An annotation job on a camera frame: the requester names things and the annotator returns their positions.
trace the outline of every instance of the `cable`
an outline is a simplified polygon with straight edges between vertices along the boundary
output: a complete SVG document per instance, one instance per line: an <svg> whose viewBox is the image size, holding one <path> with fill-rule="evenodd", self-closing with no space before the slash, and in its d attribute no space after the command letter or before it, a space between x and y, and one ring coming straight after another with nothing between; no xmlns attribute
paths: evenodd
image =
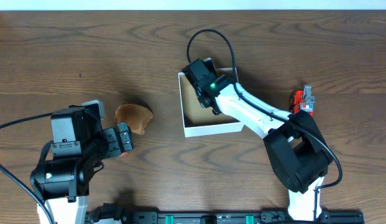
<svg viewBox="0 0 386 224"><path fill-rule="evenodd" d="M325 184L325 185L320 185L320 186L315 187L315 208L313 210L313 213L314 213L314 216L315 216L315 219L316 219L317 195L319 193L319 189L325 189L327 187L333 187L333 186L337 185L338 183L340 183L340 181L342 180L343 171L342 171L342 166L341 166L341 163L339 162L339 159L335 156L334 152L332 150L330 150L330 148L327 145L325 145L325 143L323 143L321 140L319 140L316 137L316 134L312 130L310 130L308 128L304 128L304 127L300 126L299 124L295 124L292 121L288 122L289 120L286 120L284 118L278 117L278 116L274 115L273 113L271 113L269 111L266 111L266 110L264 110L262 108L257 107L255 104L253 104L249 100L247 100L245 98L245 96L241 92L239 92L239 90L237 89L236 59L235 59L235 56L234 56L234 51L233 51L233 49L231 47L230 41L222 33L220 33L219 31L214 30L214 29L203 29L203 30L198 31L197 33L195 33L191 37L190 41L187 44L187 51L186 51L186 53L187 53L187 60L188 60L189 63L191 63L190 55L189 55L191 42L193 41L193 39L198 34L200 34L202 32L214 32L214 33L220 35L224 39L224 41L226 41L227 45L229 46L230 53L231 53L231 60L232 60L232 77L233 77L233 79L235 81L234 82L234 90L236 91L236 93L238 94L240 99L244 100L248 105L250 105L251 107L255 108L256 110L262 112L263 114L266 114L270 118L274 118L274 119L279 120L281 122L287 123L288 125L293 127L295 130L300 131L300 132L302 132L302 133L312 137L314 140L318 141L321 144L321 146L323 147L322 149L324 151L328 152L331 155L331 157L334 159L335 164L336 164L336 166L338 168L338 178L334 182L332 182L330 184Z"/></svg>
<svg viewBox="0 0 386 224"><path fill-rule="evenodd" d="M100 161L100 164L101 164L100 169L96 170L94 173L97 173L97 172L101 171L102 169L104 169L104 163L102 161Z"/></svg>
<svg viewBox="0 0 386 224"><path fill-rule="evenodd" d="M38 161L39 164L45 162L46 157L48 156L48 153L49 153L49 150L50 150L50 146L51 146L52 144L53 144L53 140L47 142L47 143L43 146L43 148L42 148L42 150L41 150L41 155L40 155L39 161Z"/></svg>
<svg viewBox="0 0 386 224"><path fill-rule="evenodd" d="M52 115L52 113L32 116L30 118L18 119L16 121L11 121L9 123L0 125L0 129L8 127L8 126L13 125L13 124L21 123L24 121L31 121L33 119L44 118L44 117L50 116L50 115ZM47 218L49 220L49 224L55 224L55 221L50 216L48 209L45 207L45 205L42 203L42 201L38 198L38 196L36 194L34 194L33 191L31 191L30 188L28 188L21 180L19 180L16 176L14 176L10 171L8 171L1 164L0 164L0 171L2 171L4 174L6 174L10 179L12 179L15 183L17 183L21 188L23 188L39 204L39 206L41 206L42 210L44 211L45 215L47 216Z"/></svg>
<svg viewBox="0 0 386 224"><path fill-rule="evenodd" d="M6 127L8 127L10 125L13 125L13 124L18 124L18 123L21 123L21 122L24 122L24 121L31 121L33 119L38 119L38 118L44 118L44 117L50 116L50 115L52 115L52 113L41 114L41 115L29 117L29 118L18 119L18 120L11 121L9 123L0 125L0 129L6 128Z"/></svg>
<svg viewBox="0 0 386 224"><path fill-rule="evenodd" d="M52 220L48 209L45 207L45 205L41 202L41 200L38 198L36 194L31 191L30 188L28 188L21 180L19 180L17 177L15 177L11 172L9 172L4 166L0 164L0 171L2 171L4 174L6 174L10 179L12 179L14 182L16 182L20 187L22 187L37 203L41 208L44 210L46 216L48 217L50 224L55 224L55 222Z"/></svg>

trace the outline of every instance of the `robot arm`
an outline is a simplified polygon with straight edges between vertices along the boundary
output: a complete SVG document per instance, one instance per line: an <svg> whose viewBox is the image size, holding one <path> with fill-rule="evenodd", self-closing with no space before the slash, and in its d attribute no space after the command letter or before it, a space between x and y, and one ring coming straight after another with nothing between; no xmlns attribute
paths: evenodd
<svg viewBox="0 0 386 224"><path fill-rule="evenodd" d="M197 59L182 71L193 85L201 107L212 107L215 115L224 113L238 119L264 140L275 175L289 189L288 211L291 217L296 220L313 220L314 189L323 182L328 165L333 160L321 150L318 142L267 114L310 128L324 142L313 118L303 110L291 114L276 109L252 96L231 77L217 77L210 58ZM292 148L289 142L300 138L302 142ZM318 217L321 208L319 203L317 206Z"/></svg>
<svg viewBox="0 0 386 224"><path fill-rule="evenodd" d="M84 223L94 168L104 166L103 159L133 150L127 124L117 124L118 131L102 129L103 118L104 107L98 100L56 111L51 117L53 141L42 149L30 181L57 224ZM53 160L46 161L50 147ZM41 224L48 223L42 208L37 209Z"/></svg>

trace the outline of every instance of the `red object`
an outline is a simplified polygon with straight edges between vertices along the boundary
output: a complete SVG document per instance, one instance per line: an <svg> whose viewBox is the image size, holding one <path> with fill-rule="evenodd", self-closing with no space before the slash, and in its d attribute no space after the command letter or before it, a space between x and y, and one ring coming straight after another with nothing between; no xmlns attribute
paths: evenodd
<svg viewBox="0 0 386 224"><path fill-rule="evenodd" d="M293 94L293 97L290 100L290 105L292 106L291 113L296 114L300 111L299 104L304 103L305 99L302 99L303 90L298 90Z"/></svg>

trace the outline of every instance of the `white box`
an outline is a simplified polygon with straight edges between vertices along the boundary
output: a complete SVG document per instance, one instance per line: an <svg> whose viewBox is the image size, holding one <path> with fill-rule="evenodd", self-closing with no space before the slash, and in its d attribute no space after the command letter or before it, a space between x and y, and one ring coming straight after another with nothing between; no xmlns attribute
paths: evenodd
<svg viewBox="0 0 386 224"><path fill-rule="evenodd" d="M231 73L232 68L218 68L216 71L218 73ZM183 72L178 74L178 79L183 129L186 138L210 134L233 133L242 130L244 124L238 120L225 114L216 116L212 113L212 108L202 108L197 100L193 87Z"/></svg>

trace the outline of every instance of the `wood grain surface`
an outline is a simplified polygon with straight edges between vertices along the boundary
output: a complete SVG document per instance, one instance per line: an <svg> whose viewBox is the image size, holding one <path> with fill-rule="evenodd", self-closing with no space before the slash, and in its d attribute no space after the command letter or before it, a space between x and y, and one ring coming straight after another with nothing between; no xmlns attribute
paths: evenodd
<svg viewBox="0 0 386 224"><path fill-rule="evenodd" d="M232 43L242 85L288 108L307 83L315 120L341 161L342 182L321 205L362 210L386 223L386 11L0 12L0 124L101 100L103 127L124 101L146 102L154 119L133 153L104 161L90 182L89 210L117 202L129 210L286 208L263 141L251 130L185 138L177 73L198 30ZM230 66L226 44L203 34L192 58ZM50 119L0 130L0 162L28 186ZM326 182L336 178L334 165ZM0 223L38 223L37 205L0 173Z"/></svg>

